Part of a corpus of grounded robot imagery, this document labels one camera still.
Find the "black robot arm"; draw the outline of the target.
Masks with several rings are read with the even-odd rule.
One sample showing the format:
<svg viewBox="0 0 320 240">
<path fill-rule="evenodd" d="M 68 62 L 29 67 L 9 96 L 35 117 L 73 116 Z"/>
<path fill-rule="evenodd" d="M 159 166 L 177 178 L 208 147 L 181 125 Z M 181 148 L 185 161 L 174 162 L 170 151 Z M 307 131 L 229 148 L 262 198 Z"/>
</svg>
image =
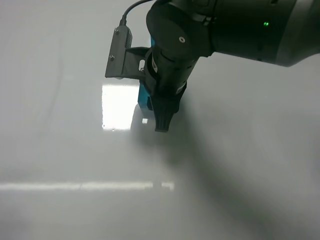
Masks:
<svg viewBox="0 0 320 240">
<path fill-rule="evenodd" d="M 213 53 L 290 67 L 320 52 L 317 0 L 158 0 L 146 15 L 154 44 L 146 84 L 155 129 L 167 132 L 187 80 Z"/>
</svg>

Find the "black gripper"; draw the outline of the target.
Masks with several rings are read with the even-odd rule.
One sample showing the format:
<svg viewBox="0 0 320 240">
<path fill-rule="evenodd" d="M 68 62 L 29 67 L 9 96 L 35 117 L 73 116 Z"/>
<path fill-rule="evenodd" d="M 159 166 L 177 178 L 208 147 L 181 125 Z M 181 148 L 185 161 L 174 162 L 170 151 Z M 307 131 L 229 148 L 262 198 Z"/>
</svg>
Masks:
<svg viewBox="0 0 320 240">
<path fill-rule="evenodd" d="M 155 131 L 168 132 L 171 120 L 179 111 L 187 81 L 198 58 L 181 58 L 152 47 L 146 59 L 145 81 L 149 104 L 154 113 Z"/>
</svg>

